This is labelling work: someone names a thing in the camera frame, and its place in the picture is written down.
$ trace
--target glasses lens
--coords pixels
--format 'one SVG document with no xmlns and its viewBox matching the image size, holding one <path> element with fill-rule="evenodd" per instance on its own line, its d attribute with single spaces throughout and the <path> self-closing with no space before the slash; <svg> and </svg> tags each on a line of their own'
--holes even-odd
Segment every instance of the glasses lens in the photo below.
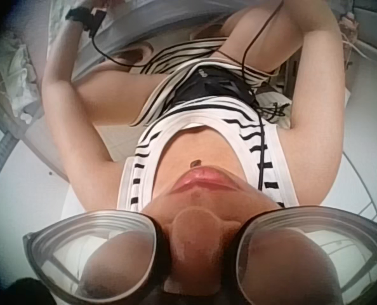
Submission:
<svg viewBox="0 0 377 305">
<path fill-rule="evenodd" d="M 237 253 L 252 304 L 349 304 L 377 282 L 377 227 L 322 208 L 256 219 Z"/>
<path fill-rule="evenodd" d="M 32 246 L 51 283 L 82 299 L 126 297 L 147 279 L 155 252 L 155 229 L 137 214 L 97 215 L 58 226 Z"/>
</svg>

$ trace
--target black shorts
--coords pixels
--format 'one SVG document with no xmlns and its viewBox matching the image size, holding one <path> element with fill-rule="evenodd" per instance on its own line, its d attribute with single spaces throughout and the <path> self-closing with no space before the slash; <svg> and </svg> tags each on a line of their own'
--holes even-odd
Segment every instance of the black shorts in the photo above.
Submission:
<svg viewBox="0 0 377 305">
<path fill-rule="evenodd" d="M 168 109 L 209 96 L 234 97 L 254 110 L 259 106 L 251 87 L 242 78 L 227 69 L 209 65 L 195 70 L 175 91 Z"/>
</svg>

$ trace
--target eyeglasses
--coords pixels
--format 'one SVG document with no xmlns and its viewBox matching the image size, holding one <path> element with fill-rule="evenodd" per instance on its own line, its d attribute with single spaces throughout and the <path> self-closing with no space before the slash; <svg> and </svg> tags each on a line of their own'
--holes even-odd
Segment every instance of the eyeglasses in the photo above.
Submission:
<svg viewBox="0 0 377 305">
<path fill-rule="evenodd" d="M 140 213 L 78 215 L 23 244 L 36 275 L 69 304 L 139 304 L 171 270 L 167 237 Z M 371 304 L 377 224 L 326 207 L 263 213 L 240 228 L 222 265 L 221 290 L 232 304 Z"/>
</svg>

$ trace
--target lips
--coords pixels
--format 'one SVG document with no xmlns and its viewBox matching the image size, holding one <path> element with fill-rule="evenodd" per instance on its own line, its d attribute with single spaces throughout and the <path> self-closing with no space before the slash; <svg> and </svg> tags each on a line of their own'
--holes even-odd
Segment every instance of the lips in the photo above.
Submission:
<svg viewBox="0 0 377 305">
<path fill-rule="evenodd" d="M 226 173 L 213 167 L 198 166 L 182 175 L 171 189 L 171 193 L 181 193 L 192 187 L 209 190 L 238 191 L 240 187 Z"/>
</svg>

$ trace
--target glasses frame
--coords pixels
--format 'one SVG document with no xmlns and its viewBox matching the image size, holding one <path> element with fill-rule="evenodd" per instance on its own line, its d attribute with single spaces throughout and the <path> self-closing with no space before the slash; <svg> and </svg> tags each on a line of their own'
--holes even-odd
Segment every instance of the glasses frame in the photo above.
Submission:
<svg viewBox="0 0 377 305">
<path fill-rule="evenodd" d="M 228 298 L 232 304 L 240 305 L 251 305 L 251 303 L 246 299 L 246 296 L 242 293 L 240 283 L 237 281 L 237 256 L 240 253 L 240 244 L 242 237 L 246 233 L 250 225 L 254 225 L 257 220 L 261 220 L 257 226 L 263 227 L 266 221 L 269 220 L 267 216 L 271 216 L 272 219 L 274 216 L 287 216 L 291 213 L 300 213 L 310 214 L 311 212 L 324 212 L 331 214 L 333 217 L 336 217 L 338 220 L 351 224 L 355 227 L 365 226 L 366 230 L 363 230 L 365 233 L 367 231 L 372 231 L 371 236 L 377 237 L 377 223 L 366 219 L 360 215 L 354 213 L 346 212 L 343 210 L 338 210 L 336 208 L 328 207 L 292 207 L 280 210 L 273 210 L 258 214 L 250 218 L 237 232 L 234 239 L 231 241 L 229 247 L 226 249 L 223 256 L 223 267 L 222 267 L 222 281 L 221 286 L 226 291 Z M 42 271 L 41 267 L 38 264 L 40 258 L 34 257 L 33 248 L 36 241 L 40 238 L 48 238 L 51 235 L 54 235 L 57 231 L 63 231 L 74 227 L 75 224 L 86 223 L 87 221 L 93 221 L 97 217 L 135 217 L 139 219 L 149 220 L 154 228 L 154 257 L 152 261 L 151 268 L 148 272 L 147 280 L 142 286 L 138 287 L 135 291 L 127 295 L 126 297 L 120 298 L 122 295 L 113 297 L 111 299 L 104 300 L 90 300 L 81 299 L 76 297 L 66 290 L 62 289 L 58 285 L 54 284 Z M 166 278 L 169 276 L 171 271 L 171 254 L 169 249 L 169 241 L 167 236 L 162 231 L 161 226 L 157 221 L 151 218 L 148 215 L 142 213 L 123 211 L 123 210 L 102 210 L 96 212 L 88 212 L 81 215 L 73 216 L 71 218 L 61 220 L 51 226 L 48 226 L 36 233 L 29 233 L 23 237 L 23 246 L 25 249 L 25 254 L 27 260 L 34 270 L 37 277 L 46 285 L 57 297 L 61 298 L 63 301 L 69 304 L 77 305 L 88 305 L 88 304 L 106 304 L 106 305 L 132 305 L 139 304 L 140 301 L 144 300 L 152 291 L 157 288 L 161 288 L 163 283 L 166 281 Z M 371 261 L 365 263 L 365 271 L 371 270 L 374 265 L 370 265 Z M 377 280 L 371 285 L 366 292 L 361 294 L 358 298 L 353 300 L 349 305 L 358 305 L 358 304 L 370 304 L 369 302 L 377 296 Z"/>
</svg>

